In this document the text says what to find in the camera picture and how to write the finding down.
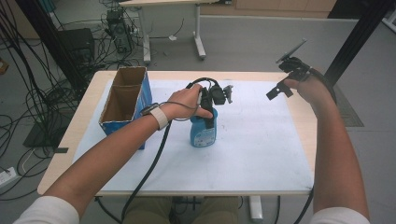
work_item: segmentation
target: open box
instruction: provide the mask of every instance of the open box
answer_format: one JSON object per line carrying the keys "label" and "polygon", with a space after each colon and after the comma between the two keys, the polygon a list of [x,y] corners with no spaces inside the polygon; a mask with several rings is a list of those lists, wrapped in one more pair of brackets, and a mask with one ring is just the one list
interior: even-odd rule
{"label": "open box", "polygon": [[152,104],[146,67],[123,67],[110,87],[99,124],[106,135],[141,117],[140,111]]}

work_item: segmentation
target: white watch strap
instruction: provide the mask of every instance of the white watch strap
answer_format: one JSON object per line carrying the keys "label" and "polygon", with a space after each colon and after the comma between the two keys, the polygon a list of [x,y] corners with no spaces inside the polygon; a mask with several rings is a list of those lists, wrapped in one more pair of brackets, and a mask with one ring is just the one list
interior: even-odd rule
{"label": "white watch strap", "polygon": [[149,113],[158,121],[158,124],[160,125],[159,130],[169,124],[168,118],[159,107],[152,109]]}

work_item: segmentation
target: t-shirt sleeve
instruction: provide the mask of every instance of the t-shirt sleeve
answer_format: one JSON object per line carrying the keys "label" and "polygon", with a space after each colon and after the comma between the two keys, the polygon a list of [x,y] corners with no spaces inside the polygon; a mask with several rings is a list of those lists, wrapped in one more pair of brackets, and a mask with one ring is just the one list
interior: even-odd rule
{"label": "t-shirt sleeve", "polygon": [[14,222],[22,223],[78,224],[79,217],[76,208],[67,201],[53,196],[43,196],[36,199]]}
{"label": "t-shirt sleeve", "polygon": [[350,208],[332,207],[316,212],[309,224],[370,224],[370,221]]}

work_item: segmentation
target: pants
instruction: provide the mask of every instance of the pants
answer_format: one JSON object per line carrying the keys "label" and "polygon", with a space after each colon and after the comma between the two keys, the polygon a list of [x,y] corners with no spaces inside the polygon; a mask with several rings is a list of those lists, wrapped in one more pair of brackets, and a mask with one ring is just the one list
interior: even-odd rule
{"label": "pants", "polygon": [[[136,197],[129,205],[124,224],[170,224],[171,197]],[[236,224],[237,197],[205,197],[192,224]]]}

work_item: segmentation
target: watch face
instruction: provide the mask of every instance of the watch face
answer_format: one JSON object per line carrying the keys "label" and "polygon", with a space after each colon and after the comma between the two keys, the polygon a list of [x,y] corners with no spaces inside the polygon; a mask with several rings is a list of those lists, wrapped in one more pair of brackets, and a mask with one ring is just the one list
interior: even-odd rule
{"label": "watch face", "polygon": [[140,111],[140,114],[141,114],[142,116],[145,116],[145,115],[149,114],[149,112],[150,112],[151,110],[153,110],[154,108],[159,107],[159,106],[160,106],[160,105],[157,104],[157,103],[148,105],[148,106],[146,106],[145,108],[143,108],[143,109]]}

